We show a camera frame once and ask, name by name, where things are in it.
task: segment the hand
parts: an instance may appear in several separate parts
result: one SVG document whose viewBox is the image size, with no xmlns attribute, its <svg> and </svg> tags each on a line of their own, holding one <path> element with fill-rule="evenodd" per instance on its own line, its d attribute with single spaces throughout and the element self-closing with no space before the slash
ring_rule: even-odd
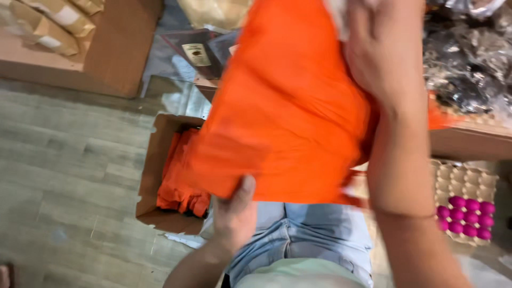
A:
<svg viewBox="0 0 512 288">
<path fill-rule="evenodd" d="M 256 180 L 244 176 L 231 199 L 214 198 L 214 235 L 211 242 L 234 255 L 254 235 L 258 203 L 252 201 Z"/>
<path fill-rule="evenodd" d="M 426 107 L 422 63 L 425 1 L 380 0 L 374 7 L 366 3 L 368 0 L 349 0 L 346 54 L 353 77 L 384 108 Z"/>
</svg>

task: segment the brown paper package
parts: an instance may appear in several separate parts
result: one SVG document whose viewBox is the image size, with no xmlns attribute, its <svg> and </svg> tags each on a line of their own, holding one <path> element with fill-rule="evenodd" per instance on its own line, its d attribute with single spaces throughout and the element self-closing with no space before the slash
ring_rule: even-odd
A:
<svg viewBox="0 0 512 288">
<path fill-rule="evenodd" d="M 65 0 L 22 0 L 41 11 L 76 37 L 84 37 L 95 28 L 94 24 L 75 6 Z"/>
<path fill-rule="evenodd" d="M 70 2 L 87 13 L 87 15 L 96 14 L 99 11 L 103 11 L 104 8 L 103 0 L 70 0 Z"/>
<path fill-rule="evenodd" d="M 65 56 L 78 53 L 76 39 L 44 15 L 18 1 L 12 1 L 9 9 L 25 30 L 23 38 L 26 42 L 40 43 Z"/>
</svg>

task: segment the cardboard egg tray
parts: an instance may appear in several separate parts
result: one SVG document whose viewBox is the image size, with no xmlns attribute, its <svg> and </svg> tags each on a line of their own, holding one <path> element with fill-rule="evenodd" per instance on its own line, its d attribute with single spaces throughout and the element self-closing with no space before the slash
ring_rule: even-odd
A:
<svg viewBox="0 0 512 288">
<path fill-rule="evenodd" d="M 495 174 L 486 170 L 467 167 L 456 162 L 431 160 L 431 164 L 435 182 L 436 206 L 442 205 L 453 209 L 453 206 L 449 203 L 449 199 L 453 196 L 475 199 L 479 202 L 487 201 L 494 204 L 496 182 L 499 178 Z M 474 227 L 479 228 L 480 226 L 476 223 Z M 455 234 L 449 230 L 446 233 L 459 243 L 467 243 L 473 246 L 490 243 L 490 240 L 468 237 L 462 233 Z"/>
</svg>

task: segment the orange fabric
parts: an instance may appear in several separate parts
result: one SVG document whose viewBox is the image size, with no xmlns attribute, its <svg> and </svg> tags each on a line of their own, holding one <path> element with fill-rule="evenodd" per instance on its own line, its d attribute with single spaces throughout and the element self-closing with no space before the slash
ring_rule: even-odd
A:
<svg viewBox="0 0 512 288">
<path fill-rule="evenodd" d="M 184 176 L 230 197 L 252 174 L 254 200 L 362 206 L 342 193 L 368 160 L 378 122 L 350 78 L 322 0 L 256 0 Z"/>
<path fill-rule="evenodd" d="M 210 205 L 210 194 L 192 188 L 183 181 L 182 175 L 187 146 L 197 133 L 197 129 L 189 129 L 182 134 L 174 133 L 163 170 L 162 185 L 158 190 L 157 206 L 180 213 L 192 211 L 194 215 L 203 217 Z"/>
</svg>

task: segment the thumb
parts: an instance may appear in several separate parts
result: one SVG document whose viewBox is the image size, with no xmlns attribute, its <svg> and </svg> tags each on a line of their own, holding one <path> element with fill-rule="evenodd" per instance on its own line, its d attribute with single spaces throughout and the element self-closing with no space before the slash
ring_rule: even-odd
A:
<svg viewBox="0 0 512 288">
<path fill-rule="evenodd" d="M 235 191 L 231 199 L 230 208 L 234 212 L 244 210 L 252 202 L 254 191 L 256 190 L 256 180 L 251 175 L 245 175 L 240 181 L 239 188 Z"/>
<path fill-rule="evenodd" d="M 372 11 L 364 0 L 349 0 L 350 38 L 367 42 L 371 38 Z"/>
</svg>

